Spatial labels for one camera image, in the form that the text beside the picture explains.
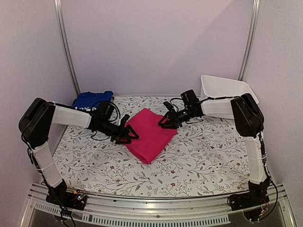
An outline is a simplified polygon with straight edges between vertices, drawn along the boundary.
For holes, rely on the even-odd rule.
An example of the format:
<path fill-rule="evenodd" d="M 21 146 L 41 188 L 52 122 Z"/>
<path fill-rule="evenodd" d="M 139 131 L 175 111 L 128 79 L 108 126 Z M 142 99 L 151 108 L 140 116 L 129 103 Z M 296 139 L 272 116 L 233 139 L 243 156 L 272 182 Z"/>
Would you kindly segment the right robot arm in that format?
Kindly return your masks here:
<path fill-rule="evenodd" d="M 163 129 L 178 129 L 183 122 L 195 117 L 210 116 L 207 104 L 225 101 L 232 110 L 235 127 L 244 139 L 250 167 L 249 192 L 245 195 L 248 206 L 255 206 L 266 195 L 270 177 L 266 170 L 266 152 L 263 141 L 264 116 L 250 93 L 241 96 L 208 97 L 199 100 L 193 90 L 181 94 L 184 109 L 176 111 L 174 106 L 165 101 L 168 111 L 158 122 Z"/>

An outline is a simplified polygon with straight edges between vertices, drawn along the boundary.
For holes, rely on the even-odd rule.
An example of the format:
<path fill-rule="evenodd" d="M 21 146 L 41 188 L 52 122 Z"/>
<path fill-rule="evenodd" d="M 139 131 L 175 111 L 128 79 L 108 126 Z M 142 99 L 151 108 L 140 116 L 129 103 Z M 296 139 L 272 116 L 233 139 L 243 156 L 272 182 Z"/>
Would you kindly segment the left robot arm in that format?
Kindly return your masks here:
<path fill-rule="evenodd" d="M 21 117 L 18 124 L 21 139 L 27 145 L 32 163 L 42 175 L 49 193 L 60 205 L 67 205 L 71 199 L 50 151 L 51 127 L 57 124 L 101 132 L 115 144 L 130 144 L 132 140 L 139 139 L 132 126 L 127 124 L 130 116 L 124 115 L 120 123 L 115 124 L 111 119 L 113 111 L 120 115 L 117 106 L 108 101 L 101 101 L 95 110 L 85 111 L 38 97 Z"/>

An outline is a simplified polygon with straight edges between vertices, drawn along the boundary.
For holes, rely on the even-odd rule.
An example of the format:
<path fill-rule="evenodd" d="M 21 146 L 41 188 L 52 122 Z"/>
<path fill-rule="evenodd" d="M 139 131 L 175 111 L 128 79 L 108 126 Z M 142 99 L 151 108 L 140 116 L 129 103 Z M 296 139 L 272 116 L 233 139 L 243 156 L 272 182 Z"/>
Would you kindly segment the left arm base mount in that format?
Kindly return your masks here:
<path fill-rule="evenodd" d="M 46 201 L 70 209 L 84 210 L 87 202 L 87 194 L 81 190 L 70 192 L 65 188 L 50 188 Z"/>

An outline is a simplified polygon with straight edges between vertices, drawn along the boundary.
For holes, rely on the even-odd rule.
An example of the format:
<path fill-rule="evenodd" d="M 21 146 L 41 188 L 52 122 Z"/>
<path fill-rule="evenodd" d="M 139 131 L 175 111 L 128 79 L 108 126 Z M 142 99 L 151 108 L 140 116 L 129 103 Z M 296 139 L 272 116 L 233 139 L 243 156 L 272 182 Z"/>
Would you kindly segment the pink garment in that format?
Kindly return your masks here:
<path fill-rule="evenodd" d="M 149 165 L 177 134 L 176 129 L 161 128 L 158 125 L 161 119 L 161 115 L 144 108 L 127 122 L 139 139 L 126 144 L 126 147 L 144 164 Z"/>

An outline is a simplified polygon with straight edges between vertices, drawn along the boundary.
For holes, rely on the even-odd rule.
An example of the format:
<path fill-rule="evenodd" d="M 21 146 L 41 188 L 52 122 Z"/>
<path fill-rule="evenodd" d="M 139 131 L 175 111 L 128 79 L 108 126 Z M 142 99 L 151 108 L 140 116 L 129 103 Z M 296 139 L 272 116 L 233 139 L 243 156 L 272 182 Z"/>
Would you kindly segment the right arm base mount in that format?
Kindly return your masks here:
<path fill-rule="evenodd" d="M 267 192 L 260 196 L 254 192 L 232 194 L 227 199 L 231 210 L 242 210 L 242 214 L 248 222 L 259 222 L 267 210 L 268 202 Z"/>

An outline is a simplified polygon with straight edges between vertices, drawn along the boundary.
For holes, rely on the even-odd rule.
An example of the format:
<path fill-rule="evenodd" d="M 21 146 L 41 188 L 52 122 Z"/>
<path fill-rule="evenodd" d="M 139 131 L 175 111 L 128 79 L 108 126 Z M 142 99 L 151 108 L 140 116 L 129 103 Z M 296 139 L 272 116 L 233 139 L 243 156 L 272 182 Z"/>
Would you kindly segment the blue t-shirt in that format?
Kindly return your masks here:
<path fill-rule="evenodd" d="M 94 111 L 102 101 L 111 101 L 114 93 L 105 91 L 103 93 L 84 92 L 80 93 L 74 100 L 72 107 L 83 111 Z"/>

